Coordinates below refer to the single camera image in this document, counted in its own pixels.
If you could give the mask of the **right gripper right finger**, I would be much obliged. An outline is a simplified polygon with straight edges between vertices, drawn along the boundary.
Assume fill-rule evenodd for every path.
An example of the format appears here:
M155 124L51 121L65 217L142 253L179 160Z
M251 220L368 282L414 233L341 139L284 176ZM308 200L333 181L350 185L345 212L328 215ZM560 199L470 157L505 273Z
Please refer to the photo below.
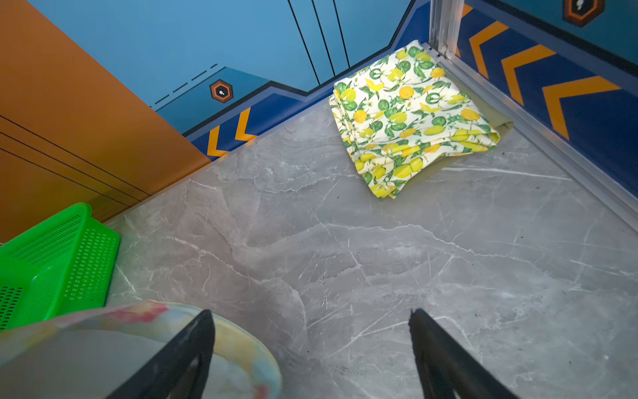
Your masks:
M410 312L410 337L425 398L515 398L423 309Z

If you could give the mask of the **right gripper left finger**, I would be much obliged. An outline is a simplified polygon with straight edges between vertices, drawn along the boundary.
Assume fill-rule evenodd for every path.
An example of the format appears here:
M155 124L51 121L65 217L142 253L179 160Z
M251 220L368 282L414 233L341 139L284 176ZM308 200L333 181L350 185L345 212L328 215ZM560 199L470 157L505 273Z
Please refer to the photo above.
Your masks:
M110 398L201 398L214 353L214 318L200 312Z

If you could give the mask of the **pastel floral skirt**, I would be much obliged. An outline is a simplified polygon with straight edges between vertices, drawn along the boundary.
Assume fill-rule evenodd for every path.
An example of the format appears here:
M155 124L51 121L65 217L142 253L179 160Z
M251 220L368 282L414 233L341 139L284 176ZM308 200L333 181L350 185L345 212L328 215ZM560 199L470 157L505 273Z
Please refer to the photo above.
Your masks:
M146 300L10 329L1 335L4 398L110 398L200 312ZM282 374L264 344L213 314L216 330L201 398L276 398Z

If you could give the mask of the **green plastic basket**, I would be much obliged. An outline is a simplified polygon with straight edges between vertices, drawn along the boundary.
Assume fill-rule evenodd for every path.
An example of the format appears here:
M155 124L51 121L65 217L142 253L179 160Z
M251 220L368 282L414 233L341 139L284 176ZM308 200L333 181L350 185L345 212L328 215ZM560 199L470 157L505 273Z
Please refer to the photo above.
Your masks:
M121 237L78 203L1 247L1 328L106 304Z

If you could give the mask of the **olive green skirt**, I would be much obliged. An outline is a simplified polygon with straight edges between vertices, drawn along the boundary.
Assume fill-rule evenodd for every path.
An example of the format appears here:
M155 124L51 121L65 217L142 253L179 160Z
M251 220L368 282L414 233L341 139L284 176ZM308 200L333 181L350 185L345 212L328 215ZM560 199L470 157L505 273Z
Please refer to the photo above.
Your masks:
M504 138L514 127L513 121L505 114L493 107L493 103L486 101L480 94L468 86L464 81L451 75L450 79L455 85L463 92L469 95L470 99L478 106L478 109L489 120L490 126ZM431 176L437 174L446 167L453 165L456 161L459 161L460 157L445 157L435 161L432 165L427 166L422 172L416 175L410 182L420 183L430 179Z

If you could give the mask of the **lemon print skirt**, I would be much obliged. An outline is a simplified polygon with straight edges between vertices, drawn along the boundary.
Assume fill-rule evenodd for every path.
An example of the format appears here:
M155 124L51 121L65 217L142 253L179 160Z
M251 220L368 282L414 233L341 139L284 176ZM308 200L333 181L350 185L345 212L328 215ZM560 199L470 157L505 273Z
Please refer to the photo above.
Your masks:
M436 161L500 141L417 40L335 83L328 102L357 173L381 199L395 198Z

